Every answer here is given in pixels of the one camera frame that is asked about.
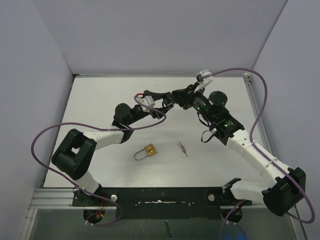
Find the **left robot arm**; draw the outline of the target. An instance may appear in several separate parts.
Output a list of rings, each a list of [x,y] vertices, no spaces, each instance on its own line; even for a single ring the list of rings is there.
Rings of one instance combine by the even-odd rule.
[[[98,190],[101,185],[89,172],[94,152],[110,145],[125,143],[135,130],[130,125],[147,116],[165,120],[166,113],[175,104],[170,92],[154,93],[146,90],[134,96],[134,100],[137,103],[134,107],[126,103],[116,106],[109,128],[96,128],[87,132],[71,129],[51,158],[52,164],[85,192],[83,198],[92,206],[99,204],[102,199],[102,193]]]

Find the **black padlock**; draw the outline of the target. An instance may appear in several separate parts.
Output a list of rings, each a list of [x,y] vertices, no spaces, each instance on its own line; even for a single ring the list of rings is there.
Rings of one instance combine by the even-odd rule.
[[[171,103],[171,97],[173,97],[173,95],[170,92],[165,93],[165,97],[162,99],[162,107],[173,106]]]

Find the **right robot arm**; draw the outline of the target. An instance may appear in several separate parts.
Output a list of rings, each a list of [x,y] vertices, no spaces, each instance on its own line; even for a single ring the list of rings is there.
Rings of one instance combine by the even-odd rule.
[[[243,157],[263,178],[265,184],[233,179],[222,192],[230,205],[239,200],[263,203],[275,215],[283,216],[303,199],[306,173],[299,167],[292,169],[278,160],[258,143],[250,139],[249,132],[226,109],[227,96],[213,91],[209,97],[196,85],[174,90],[174,102],[184,110],[194,108],[207,124],[212,135],[225,146]]]

